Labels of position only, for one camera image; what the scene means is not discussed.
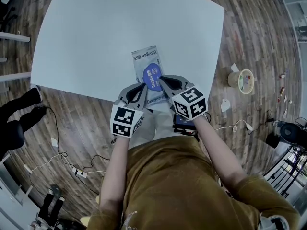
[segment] white cable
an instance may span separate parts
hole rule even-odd
[[[50,161],[49,161],[48,163],[44,163],[43,165],[38,165],[38,166],[36,166],[35,169],[32,169],[32,170],[31,170],[31,173],[32,173],[34,170],[36,170],[37,168],[43,167],[44,165],[49,164],[53,158],[55,158],[55,157],[57,157],[57,156],[59,156],[59,155],[61,155],[61,154],[58,154],[58,155],[53,156],[53,157],[50,159]]]
[[[96,172],[103,172],[103,173],[106,173],[105,171],[90,171],[90,172],[85,172],[85,173],[89,174],[89,173],[96,173]]]
[[[17,152],[14,152],[13,153],[14,155],[16,155],[20,160],[21,160],[21,162],[23,162],[24,163],[24,161],[19,157],[19,155],[17,154]]]
[[[43,167],[43,166],[46,165],[46,164],[50,164],[51,161],[52,161],[52,159],[54,159],[54,158],[57,157],[57,156],[62,156],[62,157],[66,160],[67,164],[71,167],[71,169],[73,169],[72,166],[70,165],[70,163],[67,161],[66,157],[65,157],[63,154],[60,154],[60,153],[59,153],[59,154],[53,156],[53,157],[50,159],[49,162],[44,163],[43,165],[38,165],[38,166],[35,167],[35,169],[29,170],[29,172],[32,173],[32,172],[33,172],[34,170],[36,170],[37,168]]]
[[[215,130],[219,130],[219,129],[222,129],[222,128],[230,128],[230,127],[233,127],[233,128],[232,128],[232,131],[233,131],[233,132],[236,132],[236,131],[238,130],[238,127],[237,127],[236,125],[237,125],[240,121],[243,121],[243,122],[245,123],[246,126],[248,125],[247,122],[246,122],[245,120],[241,119],[241,120],[237,121],[237,122],[235,123],[235,125],[230,125],[230,126],[227,126],[227,127],[221,127],[221,128],[217,128],[217,129],[215,129]]]

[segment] wooden floor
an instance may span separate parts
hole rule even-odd
[[[282,0],[213,1],[225,8],[221,49],[209,98],[213,127],[228,126],[239,119],[245,119],[257,128],[265,121],[269,109],[272,110],[272,117],[283,120],[283,113],[287,108],[285,120],[294,121],[299,114],[301,98],[300,62],[294,31]],[[19,17],[12,23],[9,32],[17,34],[20,31],[21,34],[30,36],[31,42],[0,42],[0,57],[8,57],[8,61],[0,65],[1,75],[31,70],[35,43],[50,2],[51,0],[10,2],[10,6],[16,7],[15,12]],[[248,68],[254,73],[257,81],[252,94],[242,95],[227,86],[227,75],[231,72],[233,63],[239,69]],[[279,75],[286,71],[286,78],[279,79]],[[0,105],[25,93],[29,89],[29,80],[11,81],[7,86],[11,91],[0,95]],[[285,94],[293,101],[291,105],[284,103],[283,97],[280,103],[277,102],[281,87],[285,87]],[[42,88],[42,94],[44,104],[51,106],[57,115],[60,148],[68,153],[71,163],[82,168],[89,166],[90,159],[96,154],[110,156],[111,102],[47,88]],[[220,108],[223,98],[227,98],[232,106],[225,113]],[[16,112],[11,119],[18,119],[30,110],[31,108],[27,108]],[[218,133],[249,174],[268,171],[281,156],[279,151],[264,143],[266,136],[273,131],[272,126],[262,126],[259,132],[250,136],[243,124],[239,127],[236,133],[231,128],[222,129]],[[24,188],[28,188],[30,181],[23,163],[32,169],[57,154],[51,146],[51,137],[56,138],[56,127],[54,117],[48,113],[41,122],[26,132],[25,145],[12,151],[12,159],[8,159],[6,165]],[[88,171],[105,170],[106,166],[107,161],[97,157],[94,168]],[[101,178],[102,174],[93,173],[81,180],[98,192]],[[50,184],[57,184],[63,190],[67,200],[60,217],[79,219],[96,208],[95,193],[89,191],[59,157],[50,165],[37,169],[31,179],[43,193],[47,192]],[[35,189],[30,196],[39,206],[42,205],[44,196]]]

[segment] power strip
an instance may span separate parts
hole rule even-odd
[[[74,172],[75,174],[77,174],[77,175],[79,175],[79,176],[82,176],[82,177],[84,177],[84,178],[87,177],[87,173],[86,173],[86,172],[83,172],[82,170],[73,168],[73,169],[72,169],[72,172]]]
[[[246,123],[246,128],[248,128],[250,131],[253,131],[253,130],[254,130],[253,127],[250,126],[248,123]]]

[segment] fiducial marker cube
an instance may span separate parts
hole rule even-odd
[[[205,96],[195,86],[173,96],[171,101],[176,113],[189,120],[197,118],[208,110]]]
[[[111,113],[111,133],[131,138],[141,126],[144,112],[113,105]]]

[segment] blue label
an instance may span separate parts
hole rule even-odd
[[[162,74],[160,67],[155,63],[151,63],[143,72],[143,81],[146,83],[148,89],[153,91],[162,91],[159,84],[159,78],[161,76]]]

